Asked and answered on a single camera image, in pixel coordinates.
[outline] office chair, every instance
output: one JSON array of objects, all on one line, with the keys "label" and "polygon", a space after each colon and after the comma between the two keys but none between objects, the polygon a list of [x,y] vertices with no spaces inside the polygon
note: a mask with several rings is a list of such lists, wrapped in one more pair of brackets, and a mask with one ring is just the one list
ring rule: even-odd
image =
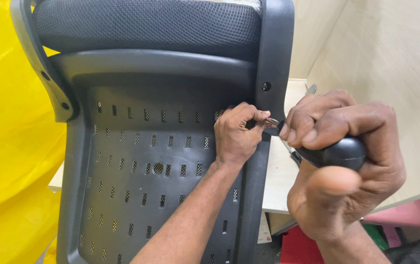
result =
[{"label": "office chair", "polygon": [[[57,263],[128,263],[215,160],[221,109],[285,118],[290,0],[13,0],[19,41],[67,123]],[[44,48],[60,53],[47,57]],[[273,128],[239,173],[203,264],[251,263]]]}]

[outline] yellow bag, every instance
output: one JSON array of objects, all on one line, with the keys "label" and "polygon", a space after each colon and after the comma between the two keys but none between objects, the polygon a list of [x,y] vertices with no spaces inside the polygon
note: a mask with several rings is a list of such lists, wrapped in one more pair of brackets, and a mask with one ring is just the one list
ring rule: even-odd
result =
[{"label": "yellow bag", "polygon": [[60,193],[47,185],[65,156],[52,105],[0,0],[0,264],[34,263],[54,238]]}]

